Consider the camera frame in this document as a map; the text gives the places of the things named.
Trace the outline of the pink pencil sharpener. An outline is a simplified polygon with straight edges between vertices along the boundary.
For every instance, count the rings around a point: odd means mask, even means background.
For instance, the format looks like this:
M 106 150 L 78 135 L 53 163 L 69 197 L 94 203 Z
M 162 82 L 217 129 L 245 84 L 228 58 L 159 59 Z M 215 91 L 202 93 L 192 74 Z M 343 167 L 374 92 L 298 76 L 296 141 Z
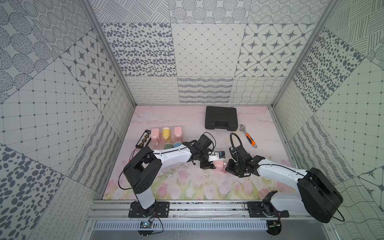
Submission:
M 174 127 L 174 137 L 176 141 L 182 141 L 183 138 L 183 129 L 182 127 Z
M 159 145 L 159 142 L 161 140 L 161 132 L 159 128 L 153 128 L 151 130 L 151 140 L 155 146 Z
M 222 170 L 226 167 L 226 164 L 224 161 L 218 160 L 218 161 L 213 161 L 213 164 L 216 169 Z

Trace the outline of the yellow pencil sharpener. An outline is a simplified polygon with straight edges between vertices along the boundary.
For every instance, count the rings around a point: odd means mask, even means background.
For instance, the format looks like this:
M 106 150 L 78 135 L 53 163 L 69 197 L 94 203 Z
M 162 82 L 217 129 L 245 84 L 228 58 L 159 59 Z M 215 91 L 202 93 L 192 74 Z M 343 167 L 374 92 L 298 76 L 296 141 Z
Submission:
M 162 135 L 163 135 L 163 139 L 166 143 L 171 142 L 171 129 L 169 127 L 164 127 L 162 129 Z

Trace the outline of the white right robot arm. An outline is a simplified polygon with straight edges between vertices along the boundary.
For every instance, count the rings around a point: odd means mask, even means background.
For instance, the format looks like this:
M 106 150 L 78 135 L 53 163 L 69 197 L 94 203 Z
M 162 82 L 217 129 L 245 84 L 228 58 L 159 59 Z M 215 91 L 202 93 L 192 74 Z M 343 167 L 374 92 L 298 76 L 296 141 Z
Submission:
M 295 169 L 274 163 L 262 156 L 252 157 L 240 143 L 229 148 L 231 159 L 226 171 L 239 178 L 251 175 L 275 180 L 295 190 L 294 193 L 269 192 L 263 200 L 266 216 L 276 212 L 296 211 L 307 213 L 315 220 L 329 223 L 336 219 L 344 222 L 346 219 L 339 210 L 344 199 L 325 174 L 317 169 Z

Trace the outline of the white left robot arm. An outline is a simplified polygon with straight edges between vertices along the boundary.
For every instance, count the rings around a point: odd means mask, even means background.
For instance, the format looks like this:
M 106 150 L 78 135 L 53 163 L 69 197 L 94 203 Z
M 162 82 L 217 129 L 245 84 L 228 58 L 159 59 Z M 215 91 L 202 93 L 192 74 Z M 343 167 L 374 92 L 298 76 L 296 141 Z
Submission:
M 204 169 L 213 169 L 215 166 L 209 161 L 215 152 L 216 140 L 210 139 L 212 135 L 205 132 L 198 140 L 183 142 L 180 146 L 167 150 L 152 150 L 149 146 L 142 148 L 121 172 L 128 181 L 139 206 L 147 211 L 156 205 L 156 199 L 151 190 L 158 173 L 169 166 L 188 162 L 200 162 Z

